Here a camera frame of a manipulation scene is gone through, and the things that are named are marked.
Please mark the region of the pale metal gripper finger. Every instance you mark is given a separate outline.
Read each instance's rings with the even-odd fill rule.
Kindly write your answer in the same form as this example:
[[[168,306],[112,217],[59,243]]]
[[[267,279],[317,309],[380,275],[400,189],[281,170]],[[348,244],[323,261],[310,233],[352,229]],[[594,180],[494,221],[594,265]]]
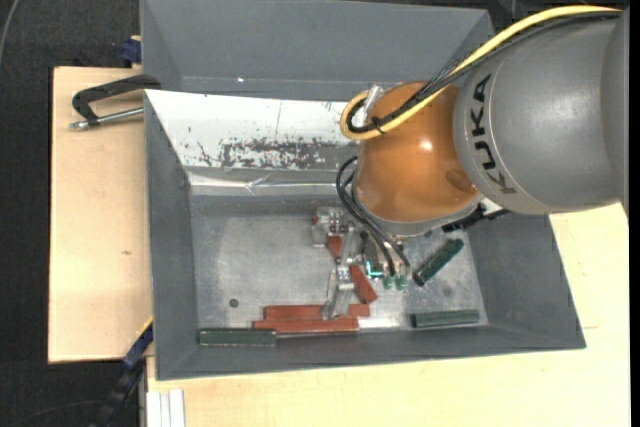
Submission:
[[[349,217],[342,207],[318,207],[311,219],[311,242],[314,246],[341,244],[348,232]]]
[[[330,272],[326,301],[320,309],[323,320],[333,320],[348,314],[355,285],[347,267],[338,266]]]

